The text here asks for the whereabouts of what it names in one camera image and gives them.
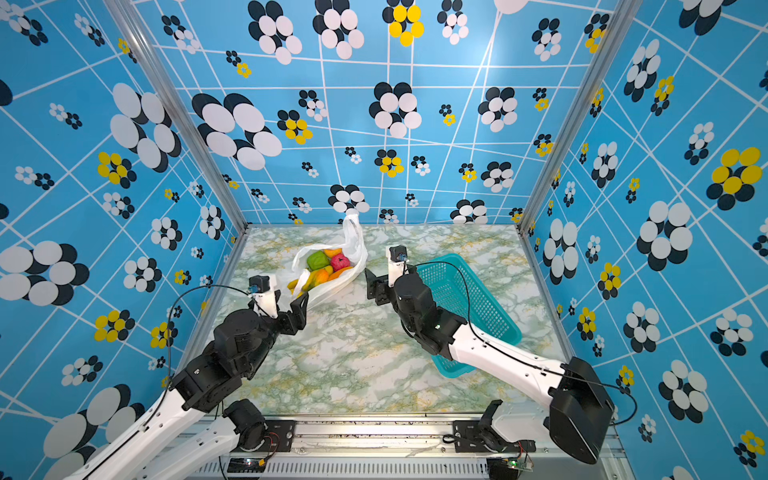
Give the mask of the teal plastic basket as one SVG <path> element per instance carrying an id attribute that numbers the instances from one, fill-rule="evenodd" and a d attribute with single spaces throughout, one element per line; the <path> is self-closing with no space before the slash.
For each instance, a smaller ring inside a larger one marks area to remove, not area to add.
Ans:
<path id="1" fill-rule="evenodd" d="M 522 332 L 469 264 L 458 254 L 420 263 L 416 271 L 439 307 L 469 320 L 476 330 L 517 346 Z"/>

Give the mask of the white plastic bag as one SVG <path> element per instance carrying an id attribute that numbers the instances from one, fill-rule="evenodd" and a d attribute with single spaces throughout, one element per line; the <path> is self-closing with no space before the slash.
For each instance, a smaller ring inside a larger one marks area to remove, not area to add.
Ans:
<path id="1" fill-rule="evenodd" d="M 357 213 L 342 222 L 343 240 L 302 247 L 287 276 L 293 299 L 309 295 L 308 307 L 328 302 L 361 274 L 368 260 Z"/>

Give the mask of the green orange papaya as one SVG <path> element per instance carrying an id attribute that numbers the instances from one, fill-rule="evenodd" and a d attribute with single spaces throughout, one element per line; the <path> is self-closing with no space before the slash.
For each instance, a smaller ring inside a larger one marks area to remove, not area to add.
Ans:
<path id="1" fill-rule="evenodd" d="M 312 271 L 309 278 L 310 287 L 314 288 L 317 285 L 327 282 L 333 274 L 334 270 L 331 266 Z"/>

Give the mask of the orange yellow mango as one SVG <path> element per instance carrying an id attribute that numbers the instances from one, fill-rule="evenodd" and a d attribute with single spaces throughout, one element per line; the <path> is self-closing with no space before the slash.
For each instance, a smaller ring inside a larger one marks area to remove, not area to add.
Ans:
<path id="1" fill-rule="evenodd" d="M 353 266 L 348 266 L 348 267 L 342 268 L 340 270 L 337 270 L 337 271 L 335 271 L 333 274 L 331 274 L 328 277 L 328 280 L 329 281 L 334 281 L 334 280 L 340 278 L 343 274 L 352 271 L 353 269 L 354 269 Z"/>

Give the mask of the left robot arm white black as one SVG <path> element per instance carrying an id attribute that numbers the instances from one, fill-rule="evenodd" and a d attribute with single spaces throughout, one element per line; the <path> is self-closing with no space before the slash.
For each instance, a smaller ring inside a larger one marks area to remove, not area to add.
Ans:
<path id="1" fill-rule="evenodd" d="M 273 440 L 258 408 L 241 400 L 194 437 L 172 444 L 252 379 L 279 337 L 305 328 L 308 295 L 299 295 L 286 311 L 278 299 L 276 290 L 256 292 L 247 308 L 228 314 L 158 400 L 70 478 L 184 479 L 217 456 L 237 448 L 255 450 L 263 440 Z"/>

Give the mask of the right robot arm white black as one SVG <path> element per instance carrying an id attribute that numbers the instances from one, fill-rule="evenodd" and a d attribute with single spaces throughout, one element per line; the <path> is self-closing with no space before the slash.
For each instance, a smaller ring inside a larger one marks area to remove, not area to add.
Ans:
<path id="1" fill-rule="evenodd" d="M 492 337 L 469 316 L 438 306 L 411 267 L 394 280 L 364 273 L 367 298 L 391 305 L 423 350 L 513 386 L 547 410 L 542 425 L 560 450 L 585 464 L 598 461 L 615 404 L 591 365 L 577 357 L 566 363 L 544 358 Z"/>

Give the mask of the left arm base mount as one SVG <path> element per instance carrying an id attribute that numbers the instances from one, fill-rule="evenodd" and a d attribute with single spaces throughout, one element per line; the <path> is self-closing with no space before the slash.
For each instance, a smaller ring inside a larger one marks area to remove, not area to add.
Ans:
<path id="1" fill-rule="evenodd" d="M 237 448 L 244 452 L 288 452 L 297 422 L 267 419 L 250 400 L 238 400 L 224 409 L 224 417 L 235 426 Z"/>

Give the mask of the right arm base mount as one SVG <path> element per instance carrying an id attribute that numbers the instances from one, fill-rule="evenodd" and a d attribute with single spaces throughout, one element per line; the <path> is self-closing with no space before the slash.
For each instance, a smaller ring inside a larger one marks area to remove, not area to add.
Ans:
<path id="1" fill-rule="evenodd" d="M 452 422 L 452 432 L 442 436 L 444 444 L 453 445 L 457 453 L 490 453 L 522 455 L 537 450 L 532 439 L 516 441 L 507 440 L 495 427 L 492 421 L 500 413 L 504 405 L 502 400 L 493 400 L 486 407 L 479 420 L 455 420 Z"/>

